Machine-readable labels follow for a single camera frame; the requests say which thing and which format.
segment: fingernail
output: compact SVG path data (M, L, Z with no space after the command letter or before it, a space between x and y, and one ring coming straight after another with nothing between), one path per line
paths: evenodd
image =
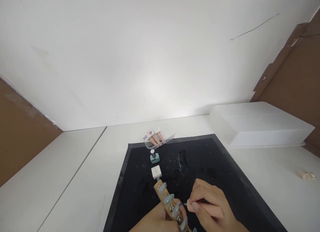
M193 208L194 212L197 213L199 211L199 209L200 209L200 206L199 206L198 203L193 202L192 203L192 208Z

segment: hand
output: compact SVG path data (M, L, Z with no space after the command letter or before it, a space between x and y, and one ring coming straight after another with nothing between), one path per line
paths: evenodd
M201 199L205 199L213 205L220 206L223 212L223 219L213 219L197 203L197 201ZM207 232L249 232L239 221L236 220L226 196L217 186L210 185L201 179L196 179L189 201L192 204L192 208L195 211L200 224Z
M176 204L181 203L179 199L173 199L173 201ZM182 219L187 217L187 212L183 205L181 205L179 209L182 214ZM176 221L171 221L170 217L166 213L163 203L160 202L130 230L130 232L141 231L179 232L180 228Z

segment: small white object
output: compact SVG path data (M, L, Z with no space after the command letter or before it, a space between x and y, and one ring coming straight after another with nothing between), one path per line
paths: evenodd
M305 145L314 126L266 102L214 106L210 122L230 148Z
M149 130L149 131L147 132L147 134L149 134L150 137L154 136L153 130Z
M317 177L312 172L308 172L308 175L311 179L317 179Z
M151 171L152 171L152 177L153 177L153 179L157 179L157 178L160 178L160 177L162 176L159 165L151 168Z
M153 131L154 131L156 134L158 134L159 132L161 132L161 130L159 129L159 127L154 128Z
M148 133L144 133L144 135L142 136L142 139L147 142L150 139L150 135Z

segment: white table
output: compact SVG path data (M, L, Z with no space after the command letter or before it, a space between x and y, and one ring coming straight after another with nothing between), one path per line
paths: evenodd
M163 122L107 127L40 231L102 232L128 143L142 142L143 132ZM214 133L208 115L165 122L176 138ZM304 169L320 176L319 158L301 147L227 150L288 231L319 231L319 180L295 174Z
M0 188L0 232L36 232L105 127L64 132Z

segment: finger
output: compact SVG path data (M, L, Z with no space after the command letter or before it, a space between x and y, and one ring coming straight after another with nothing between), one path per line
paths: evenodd
M193 202L196 202L200 199L205 199L206 201L208 201L209 203L213 204L213 205L218 205L222 208L224 208L224 200L222 199L222 197L217 194L216 192L214 192L211 189L208 189L207 187L204 187L202 185L198 186L195 190L193 190L191 192L190 195L190 204L192 204Z
M201 226L205 231L219 231L219 225L211 218L211 216L197 202L192 203L192 208L196 213Z
M173 201L175 202L175 204L181 204L180 207L179 207L179 210L180 210L180 213L182 215L182 220L184 220L185 217L187 217L187 211L186 209L184 208L183 204L181 203L181 201L177 198L174 198Z
M176 221L166 221L163 220L159 224L158 231L167 231L167 232L179 232L180 228Z
M164 208L164 205L162 202L160 202L156 207L154 207L150 211L150 213L153 218L161 218L163 220L166 218L166 209Z
M194 184L193 184L193 187L192 187L192 190L196 189L197 187L199 187L200 185L204 186L204 187L207 187L207 188L211 188L213 185L211 184L208 184L207 182L205 182L204 180L202 179L196 179L194 181Z

